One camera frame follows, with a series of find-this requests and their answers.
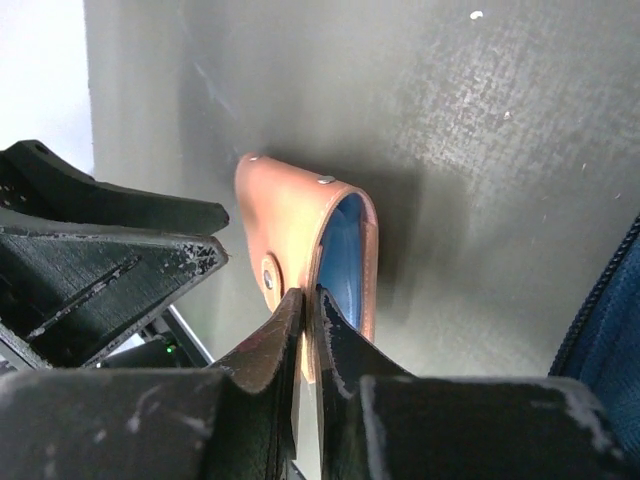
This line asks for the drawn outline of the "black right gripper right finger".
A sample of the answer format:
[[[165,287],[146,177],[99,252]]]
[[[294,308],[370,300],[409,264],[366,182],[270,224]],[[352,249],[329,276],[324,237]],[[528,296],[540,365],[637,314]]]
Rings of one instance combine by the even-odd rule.
[[[597,398],[560,377],[423,378],[315,293],[321,472],[326,479],[626,479]]]

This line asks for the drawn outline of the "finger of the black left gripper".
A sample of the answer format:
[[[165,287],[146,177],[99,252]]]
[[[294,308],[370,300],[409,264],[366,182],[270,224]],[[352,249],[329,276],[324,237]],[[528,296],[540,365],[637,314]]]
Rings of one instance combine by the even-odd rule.
[[[17,369],[94,366],[223,267],[222,244],[1,212],[1,354]]]
[[[37,140],[1,152],[1,205],[54,221],[212,235],[229,224],[215,202],[99,182]]]

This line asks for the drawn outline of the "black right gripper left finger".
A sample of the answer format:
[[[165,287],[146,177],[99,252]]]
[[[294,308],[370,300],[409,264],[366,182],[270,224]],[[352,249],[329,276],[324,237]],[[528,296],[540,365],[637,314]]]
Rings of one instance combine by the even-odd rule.
[[[23,371],[1,379],[5,479],[290,479],[305,298],[204,369]]]

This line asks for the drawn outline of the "tan leather card wallet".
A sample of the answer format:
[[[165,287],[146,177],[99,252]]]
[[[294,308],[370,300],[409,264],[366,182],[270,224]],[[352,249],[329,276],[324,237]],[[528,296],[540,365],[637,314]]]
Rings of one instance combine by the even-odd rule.
[[[236,167],[251,266],[270,310],[291,288],[323,285],[356,331],[375,332],[378,218],[367,193],[258,154]]]

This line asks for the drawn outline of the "navy blue student backpack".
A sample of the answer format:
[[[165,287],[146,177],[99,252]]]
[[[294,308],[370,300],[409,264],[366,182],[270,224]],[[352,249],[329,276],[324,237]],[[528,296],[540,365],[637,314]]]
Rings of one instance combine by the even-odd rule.
[[[639,461],[639,220],[570,325],[549,371],[578,382],[568,412],[599,451]]]

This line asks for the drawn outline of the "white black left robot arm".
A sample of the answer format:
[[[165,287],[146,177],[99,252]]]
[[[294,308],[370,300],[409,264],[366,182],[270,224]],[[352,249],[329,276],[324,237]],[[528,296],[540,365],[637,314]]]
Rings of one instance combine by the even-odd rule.
[[[1,357],[15,369],[204,367],[175,302],[228,261],[217,203],[99,182],[37,140],[1,154]]]

